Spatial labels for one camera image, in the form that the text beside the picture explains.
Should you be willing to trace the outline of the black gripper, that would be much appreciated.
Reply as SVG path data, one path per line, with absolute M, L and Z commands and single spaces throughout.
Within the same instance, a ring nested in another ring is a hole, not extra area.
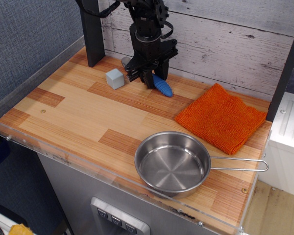
M 130 82 L 139 78 L 148 89 L 154 89 L 153 73 L 167 80 L 169 60 L 178 54 L 177 40 L 166 39 L 172 33 L 171 30 L 165 35 L 157 33 L 155 37 L 143 37 L 136 30 L 130 31 L 134 56 L 124 68 Z

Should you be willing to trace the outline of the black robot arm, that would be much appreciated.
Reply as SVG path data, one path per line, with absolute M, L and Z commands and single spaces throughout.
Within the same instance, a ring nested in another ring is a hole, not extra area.
M 153 75 L 162 80 L 168 78 L 169 60 L 178 54 L 177 41 L 169 39 L 173 31 L 162 34 L 164 26 L 173 29 L 167 22 L 168 8 L 161 0 L 115 1 L 98 12 L 98 1 L 78 0 L 80 8 L 88 65 L 93 67 L 104 57 L 101 19 L 106 18 L 121 3 L 129 10 L 133 20 L 129 28 L 134 56 L 125 62 L 124 70 L 129 81 L 139 78 L 149 89 L 155 88 Z

